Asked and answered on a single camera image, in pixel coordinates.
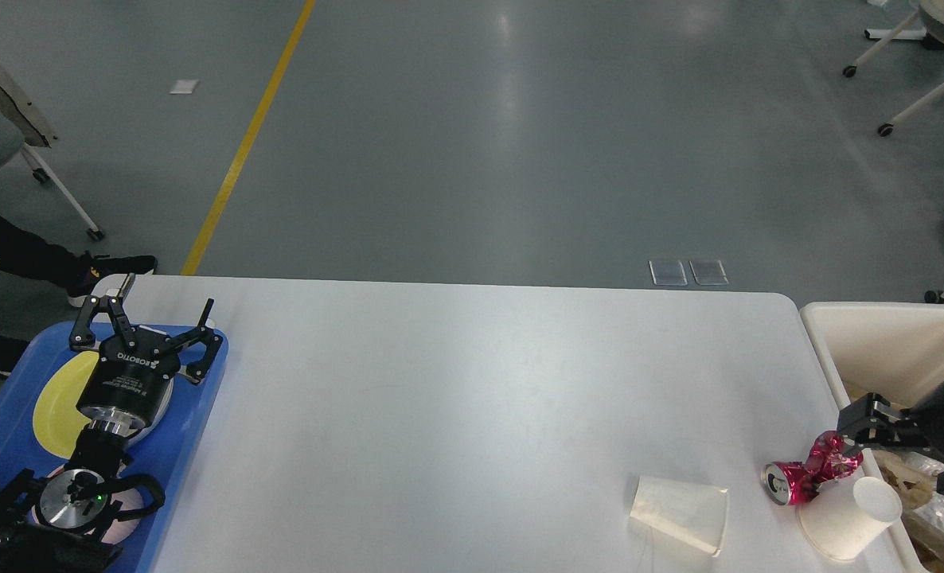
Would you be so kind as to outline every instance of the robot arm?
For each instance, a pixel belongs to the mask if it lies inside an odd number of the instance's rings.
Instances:
[[[894,410],[877,394],[862,396],[840,410],[837,431],[847,439],[845,454],[864,447],[917,452],[944,463],[944,382],[914,407]],[[944,493],[944,472],[935,490]]]

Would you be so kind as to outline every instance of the overturned paper cup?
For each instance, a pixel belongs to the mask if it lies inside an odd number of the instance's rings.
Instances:
[[[851,561],[900,519],[900,497],[882,479],[841,479],[797,508],[804,536],[825,557]]]
[[[716,557],[727,531],[728,505],[726,487],[643,475],[631,517]]]

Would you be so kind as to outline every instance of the white paper cup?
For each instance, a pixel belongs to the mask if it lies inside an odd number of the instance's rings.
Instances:
[[[900,497],[882,479],[841,479],[797,508],[804,536],[825,557],[850,561],[895,520]]]

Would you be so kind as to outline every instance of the white plastic bin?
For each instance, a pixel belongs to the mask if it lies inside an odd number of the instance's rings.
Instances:
[[[913,406],[944,381],[944,305],[813,303],[801,319],[837,407],[850,404],[844,382]],[[882,477],[868,450],[862,468]],[[902,523],[890,534],[904,570],[926,572]]]

